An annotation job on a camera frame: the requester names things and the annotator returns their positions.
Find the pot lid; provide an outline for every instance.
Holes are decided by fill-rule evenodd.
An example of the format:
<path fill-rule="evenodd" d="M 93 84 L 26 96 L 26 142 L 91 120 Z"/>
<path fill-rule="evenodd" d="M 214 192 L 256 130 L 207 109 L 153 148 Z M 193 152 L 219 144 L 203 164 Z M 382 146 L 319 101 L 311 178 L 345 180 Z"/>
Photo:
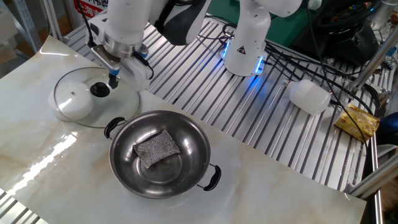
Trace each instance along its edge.
<path fill-rule="evenodd" d="M 132 118 L 140 98 L 126 81 L 105 68 L 79 68 L 65 74 L 49 96 L 58 117 L 89 128 L 105 128 L 116 117 Z"/>

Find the stainless steel pot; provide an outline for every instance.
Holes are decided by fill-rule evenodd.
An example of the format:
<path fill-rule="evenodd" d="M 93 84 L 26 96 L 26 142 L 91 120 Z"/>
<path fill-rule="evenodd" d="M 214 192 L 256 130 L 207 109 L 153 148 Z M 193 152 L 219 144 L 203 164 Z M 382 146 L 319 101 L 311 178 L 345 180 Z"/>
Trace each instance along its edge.
<path fill-rule="evenodd" d="M 124 118 L 113 119 L 105 128 L 110 132 Z M 181 153 L 162 159 L 146 169 L 133 150 L 133 145 L 167 130 Z M 111 143 L 109 153 L 112 170 L 120 183 L 131 192 L 147 198 L 169 198 L 194 187 L 209 165 L 215 174 L 204 191 L 213 190 L 221 178 L 221 169 L 210 164 L 210 143 L 205 132 L 192 119 L 171 111 L 142 113 L 125 122 Z"/>

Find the black lid knob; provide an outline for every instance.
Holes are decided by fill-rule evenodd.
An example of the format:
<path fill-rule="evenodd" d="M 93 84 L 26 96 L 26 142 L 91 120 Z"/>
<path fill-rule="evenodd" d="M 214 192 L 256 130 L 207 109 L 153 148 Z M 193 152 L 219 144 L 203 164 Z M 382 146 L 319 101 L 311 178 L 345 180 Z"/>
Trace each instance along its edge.
<path fill-rule="evenodd" d="M 96 97 L 105 97 L 109 95 L 111 90 L 109 90 L 108 86 L 105 83 L 98 82 L 90 87 L 90 92 Z"/>

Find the white container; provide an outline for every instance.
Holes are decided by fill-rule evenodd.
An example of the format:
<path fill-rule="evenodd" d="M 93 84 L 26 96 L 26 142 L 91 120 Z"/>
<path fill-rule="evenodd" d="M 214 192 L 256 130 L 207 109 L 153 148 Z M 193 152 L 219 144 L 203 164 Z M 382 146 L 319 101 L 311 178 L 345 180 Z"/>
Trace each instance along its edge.
<path fill-rule="evenodd" d="M 329 105 L 330 94 L 309 80 L 284 83 L 288 84 L 290 101 L 310 115 L 322 113 Z"/>
<path fill-rule="evenodd" d="M 57 104 L 69 119 L 78 121 L 85 118 L 93 110 L 93 97 L 88 86 L 81 82 L 67 81 L 57 88 Z M 49 95 L 49 104 L 55 114 L 63 121 L 70 121 L 59 112 L 54 101 L 54 90 Z"/>

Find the red sign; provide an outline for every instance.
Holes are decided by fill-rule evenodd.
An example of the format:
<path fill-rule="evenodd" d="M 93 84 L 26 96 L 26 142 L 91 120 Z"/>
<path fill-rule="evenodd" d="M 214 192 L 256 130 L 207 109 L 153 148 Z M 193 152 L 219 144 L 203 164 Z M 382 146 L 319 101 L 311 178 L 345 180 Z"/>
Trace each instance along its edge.
<path fill-rule="evenodd" d="M 80 0 L 81 8 L 85 13 L 86 17 L 92 18 L 96 16 L 98 13 L 102 12 L 108 6 L 108 0 L 86 0 L 88 2 L 84 2 Z M 73 1 L 75 3 L 75 9 L 81 14 L 79 7 L 77 5 L 77 1 Z"/>

